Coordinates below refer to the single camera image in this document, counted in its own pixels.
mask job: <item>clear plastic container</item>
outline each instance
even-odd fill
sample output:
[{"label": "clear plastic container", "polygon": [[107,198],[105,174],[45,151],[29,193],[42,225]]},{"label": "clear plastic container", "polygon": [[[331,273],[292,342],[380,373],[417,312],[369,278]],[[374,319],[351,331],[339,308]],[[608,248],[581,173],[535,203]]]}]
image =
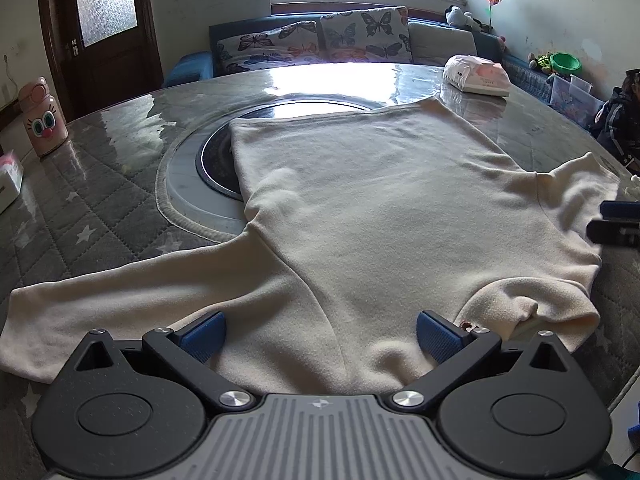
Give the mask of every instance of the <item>clear plastic container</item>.
[{"label": "clear plastic container", "polygon": [[552,77],[551,107],[574,123],[586,128],[604,102],[557,75]]},{"label": "clear plastic container", "polygon": [[587,94],[590,94],[591,89],[593,88],[593,85],[591,83],[585,81],[584,79],[580,79],[575,75],[571,76],[571,84],[577,86],[580,90],[584,90],[585,92],[587,92]]}]

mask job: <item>gray ribbed plate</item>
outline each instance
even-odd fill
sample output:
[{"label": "gray ribbed plate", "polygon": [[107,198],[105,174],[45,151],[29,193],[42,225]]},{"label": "gray ribbed plate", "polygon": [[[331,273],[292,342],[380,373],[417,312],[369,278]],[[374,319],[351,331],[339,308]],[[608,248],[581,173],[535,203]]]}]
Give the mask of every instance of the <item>gray ribbed plate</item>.
[{"label": "gray ribbed plate", "polygon": [[[54,476],[50,480],[61,479]],[[201,446],[153,480],[476,480],[425,420],[383,409],[373,396],[267,396],[222,415]]]}]

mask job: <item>white plush toy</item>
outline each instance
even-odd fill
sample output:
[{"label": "white plush toy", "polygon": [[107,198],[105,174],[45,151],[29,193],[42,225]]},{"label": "white plush toy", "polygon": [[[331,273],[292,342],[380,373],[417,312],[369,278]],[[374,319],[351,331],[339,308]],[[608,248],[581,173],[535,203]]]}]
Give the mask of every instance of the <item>white plush toy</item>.
[{"label": "white plush toy", "polygon": [[468,16],[465,16],[460,7],[451,7],[451,11],[446,15],[447,23],[453,27],[463,28],[466,26]]},{"label": "white plush toy", "polygon": [[471,12],[465,12],[466,24],[471,27],[471,30],[480,30],[480,24],[474,20]]}]

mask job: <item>wooden door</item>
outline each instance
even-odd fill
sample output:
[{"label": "wooden door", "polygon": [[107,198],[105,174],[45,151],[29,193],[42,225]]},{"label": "wooden door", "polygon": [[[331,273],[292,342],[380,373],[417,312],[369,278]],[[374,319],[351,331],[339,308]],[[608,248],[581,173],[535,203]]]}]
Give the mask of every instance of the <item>wooden door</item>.
[{"label": "wooden door", "polygon": [[57,0],[56,12],[75,117],[160,87],[149,0]]}]

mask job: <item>white tissue package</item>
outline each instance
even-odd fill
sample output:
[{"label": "white tissue package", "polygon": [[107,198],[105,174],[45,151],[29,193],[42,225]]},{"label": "white tissue package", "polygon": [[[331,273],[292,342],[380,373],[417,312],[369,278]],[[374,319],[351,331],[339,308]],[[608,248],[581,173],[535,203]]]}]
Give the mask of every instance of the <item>white tissue package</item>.
[{"label": "white tissue package", "polygon": [[0,156],[0,213],[7,209],[22,186],[22,165],[14,152]]},{"label": "white tissue package", "polygon": [[453,56],[444,66],[444,79],[463,92],[509,96],[511,82],[499,63],[478,56]]}]

